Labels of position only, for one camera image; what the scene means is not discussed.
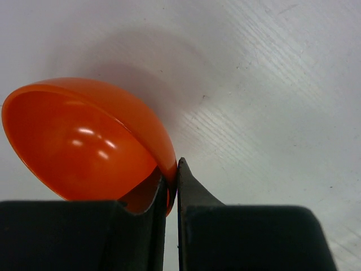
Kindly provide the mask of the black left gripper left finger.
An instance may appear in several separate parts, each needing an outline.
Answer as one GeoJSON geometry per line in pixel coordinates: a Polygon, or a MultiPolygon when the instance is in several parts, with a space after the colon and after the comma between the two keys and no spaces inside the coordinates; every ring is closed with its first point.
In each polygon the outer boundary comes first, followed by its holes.
{"type": "Polygon", "coordinates": [[[3,201],[2,270],[162,270],[166,181],[146,181],[147,208],[119,201],[3,201]]]}

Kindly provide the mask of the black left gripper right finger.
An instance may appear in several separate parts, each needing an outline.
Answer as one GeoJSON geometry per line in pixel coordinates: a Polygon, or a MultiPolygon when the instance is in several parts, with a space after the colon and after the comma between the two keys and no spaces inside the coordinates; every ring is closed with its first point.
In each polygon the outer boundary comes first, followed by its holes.
{"type": "Polygon", "coordinates": [[[177,169],[180,270],[336,270],[320,222],[301,206],[226,205],[177,169]]]}

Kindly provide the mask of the orange plastic bowl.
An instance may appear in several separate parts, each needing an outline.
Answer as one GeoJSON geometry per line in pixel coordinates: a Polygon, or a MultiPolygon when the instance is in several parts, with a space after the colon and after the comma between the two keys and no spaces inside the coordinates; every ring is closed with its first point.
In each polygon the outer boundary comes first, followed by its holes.
{"type": "Polygon", "coordinates": [[[156,114],[115,85],[61,77],[13,91],[2,105],[5,135],[18,157],[66,200],[117,200],[158,169],[177,191],[177,161],[156,114]]]}

